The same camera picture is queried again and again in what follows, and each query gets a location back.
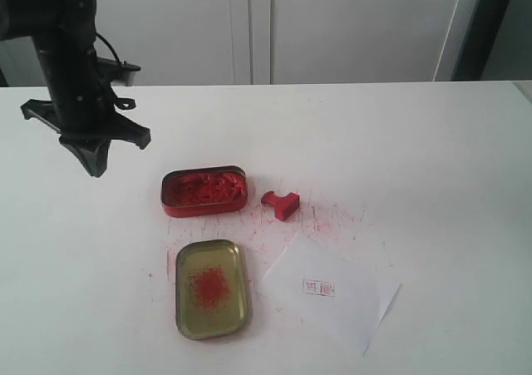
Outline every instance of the stamped mark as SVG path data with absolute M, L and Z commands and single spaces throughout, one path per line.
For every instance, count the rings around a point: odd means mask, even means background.
M 303 280 L 304 294 L 317 294 L 319 296 L 326 296 L 328 298 L 334 297 L 334 284 L 324 281 L 317 281 L 314 279 Z

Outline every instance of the paper sheet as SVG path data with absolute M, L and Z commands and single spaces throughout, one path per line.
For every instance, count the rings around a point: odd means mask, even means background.
M 261 294 L 364 354 L 399 283 L 378 279 L 303 234 L 294 237 L 260 284 Z

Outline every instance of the white table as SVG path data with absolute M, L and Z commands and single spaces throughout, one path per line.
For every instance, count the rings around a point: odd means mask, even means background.
M 532 373 L 532 107 L 509 82 L 134 87 L 145 151 L 85 174 L 2 89 L 0 372 Z M 169 220 L 171 170 L 240 165 L 241 213 Z M 259 204 L 297 191 L 287 224 Z M 255 293 L 302 231 L 402 288 L 366 355 Z M 254 315 L 194 342 L 175 328 L 189 242 L 244 247 Z

